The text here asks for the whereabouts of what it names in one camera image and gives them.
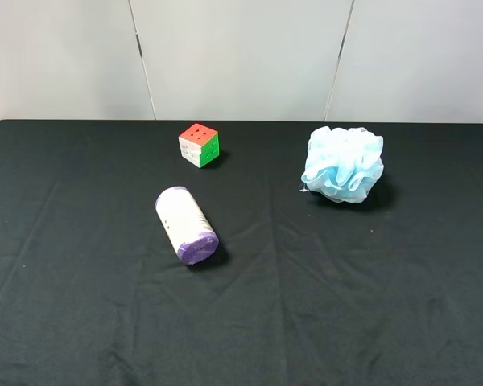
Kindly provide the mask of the light blue mesh bath loofah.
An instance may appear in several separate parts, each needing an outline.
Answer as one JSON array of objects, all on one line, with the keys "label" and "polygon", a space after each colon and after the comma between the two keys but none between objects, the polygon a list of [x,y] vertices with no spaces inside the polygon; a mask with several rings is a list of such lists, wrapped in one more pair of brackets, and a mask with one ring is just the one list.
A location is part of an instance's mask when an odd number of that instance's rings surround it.
[{"label": "light blue mesh bath loofah", "polygon": [[362,203],[384,171],[383,146],[383,137],[364,127],[314,130],[299,189],[335,203]]}]

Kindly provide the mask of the multicoloured puzzle cube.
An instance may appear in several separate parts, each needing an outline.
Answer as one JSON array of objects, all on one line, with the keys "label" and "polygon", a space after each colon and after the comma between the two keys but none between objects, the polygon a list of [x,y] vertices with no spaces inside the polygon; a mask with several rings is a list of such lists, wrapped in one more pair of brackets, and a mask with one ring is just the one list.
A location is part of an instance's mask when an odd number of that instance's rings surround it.
[{"label": "multicoloured puzzle cube", "polygon": [[194,123],[179,136],[181,156],[202,168],[220,155],[218,132]]}]

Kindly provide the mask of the purple trash bag roll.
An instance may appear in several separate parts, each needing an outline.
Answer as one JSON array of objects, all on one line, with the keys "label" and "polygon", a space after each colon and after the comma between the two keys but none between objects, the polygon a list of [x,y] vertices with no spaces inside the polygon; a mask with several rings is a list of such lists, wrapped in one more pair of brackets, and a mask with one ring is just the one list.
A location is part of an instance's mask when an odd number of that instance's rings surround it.
[{"label": "purple trash bag roll", "polygon": [[177,257],[185,265],[200,263],[217,250],[218,236],[186,187],[162,191],[155,201],[155,211]]}]

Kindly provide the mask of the black tablecloth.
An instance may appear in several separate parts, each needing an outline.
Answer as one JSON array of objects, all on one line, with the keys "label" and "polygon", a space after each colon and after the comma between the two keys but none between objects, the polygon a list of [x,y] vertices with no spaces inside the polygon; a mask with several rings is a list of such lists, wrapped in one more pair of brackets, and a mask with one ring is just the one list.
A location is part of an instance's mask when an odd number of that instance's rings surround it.
[{"label": "black tablecloth", "polygon": [[185,121],[0,121],[0,385],[483,385],[483,125],[369,125],[357,205],[299,189],[316,123],[213,126],[198,169]]}]

